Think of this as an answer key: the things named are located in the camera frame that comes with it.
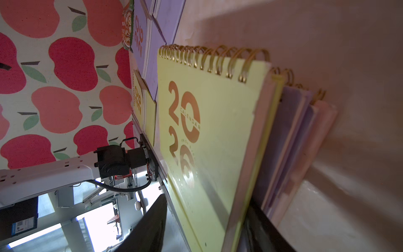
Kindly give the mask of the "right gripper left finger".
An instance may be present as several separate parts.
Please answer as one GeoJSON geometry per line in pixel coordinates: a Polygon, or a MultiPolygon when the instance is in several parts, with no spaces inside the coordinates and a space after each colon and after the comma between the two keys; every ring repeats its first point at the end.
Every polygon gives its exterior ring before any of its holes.
{"type": "Polygon", "coordinates": [[[160,252],[163,247],[167,200],[161,194],[137,226],[116,249],[117,252],[160,252]]]}

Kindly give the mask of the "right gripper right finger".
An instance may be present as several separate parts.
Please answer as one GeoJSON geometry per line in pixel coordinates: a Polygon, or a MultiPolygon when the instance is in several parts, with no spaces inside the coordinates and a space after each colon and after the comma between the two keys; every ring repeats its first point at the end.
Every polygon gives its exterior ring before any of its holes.
{"type": "Polygon", "coordinates": [[[250,201],[237,247],[238,252],[295,252],[259,205],[250,201]]]}

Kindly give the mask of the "pink 2026 calendar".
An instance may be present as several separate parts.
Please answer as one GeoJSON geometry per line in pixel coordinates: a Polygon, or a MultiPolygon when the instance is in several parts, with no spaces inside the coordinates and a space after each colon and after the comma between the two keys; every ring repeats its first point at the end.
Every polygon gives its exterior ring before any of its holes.
{"type": "Polygon", "coordinates": [[[280,195],[275,198],[275,206],[272,209],[270,220],[276,227],[279,226],[284,217],[338,114],[336,106],[326,101],[318,100],[313,107],[318,110],[318,114],[304,146],[302,155],[296,167],[291,171],[285,188],[282,189],[280,195]]]}

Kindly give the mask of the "purple calendar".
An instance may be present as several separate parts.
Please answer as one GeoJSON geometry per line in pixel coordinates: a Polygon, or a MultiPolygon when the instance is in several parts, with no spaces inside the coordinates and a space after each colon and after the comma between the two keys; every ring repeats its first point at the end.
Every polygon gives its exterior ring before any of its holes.
{"type": "Polygon", "coordinates": [[[150,14],[146,1],[133,1],[132,50],[141,77],[145,80],[153,99],[158,90],[157,55],[165,40],[150,14]]]}
{"type": "Polygon", "coordinates": [[[280,129],[286,133],[282,142],[281,160],[274,170],[267,199],[262,208],[268,217],[271,217],[275,198],[285,188],[291,171],[302,155],[318,114],[318,110],[310,105],[313,98],[311,91],[297,88],[287,88],[286,91],[281,103],[287,105],[287,110],[281,113],[285,118],[282,119],[280,129]]]}
{"type": "Polygon", "coordinates": [[[284,69],[285,80],[270,137],[257,177],[253,200],[265,211],[285,167],[313,93],[295,84],[292,69],[284,69]]]}
{"type": "Polygon", "coordinates": [[[185,0],[140,1],[148,20],[151,20],[164,41],[172,45],[182,16],[185,0]]]}

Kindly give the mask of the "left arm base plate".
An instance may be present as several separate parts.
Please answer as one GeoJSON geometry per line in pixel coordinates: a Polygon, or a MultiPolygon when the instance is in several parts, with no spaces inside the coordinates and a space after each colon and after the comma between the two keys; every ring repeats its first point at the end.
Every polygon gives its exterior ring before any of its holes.
{"type": "Polygon", "coordinates": [[[144,152],[147,157],[147,161],[148,161],[147,170],[148,170],[149,178],[152,181],[156,182],[159,177],[159,173],[158,173],[159,164],[158,164],[156,156],[154,155],[154,151],[153,151],[148,139],[142,133],[140,134],[140,143],[141,143],[141,147],[144,149],[144,152]]]}

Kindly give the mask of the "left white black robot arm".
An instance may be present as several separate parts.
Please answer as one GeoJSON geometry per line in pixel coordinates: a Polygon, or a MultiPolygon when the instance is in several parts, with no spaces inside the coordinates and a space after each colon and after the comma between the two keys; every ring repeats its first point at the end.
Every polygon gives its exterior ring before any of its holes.
{"type": "Polygon", "coordinates": [[[146,148],[127,151],[112,145],[71,159],[1,170],[1,208],[65,186],[94,182],[99,177],[127,175],[131,170],[147,165],[148,161],[146,148]]]}

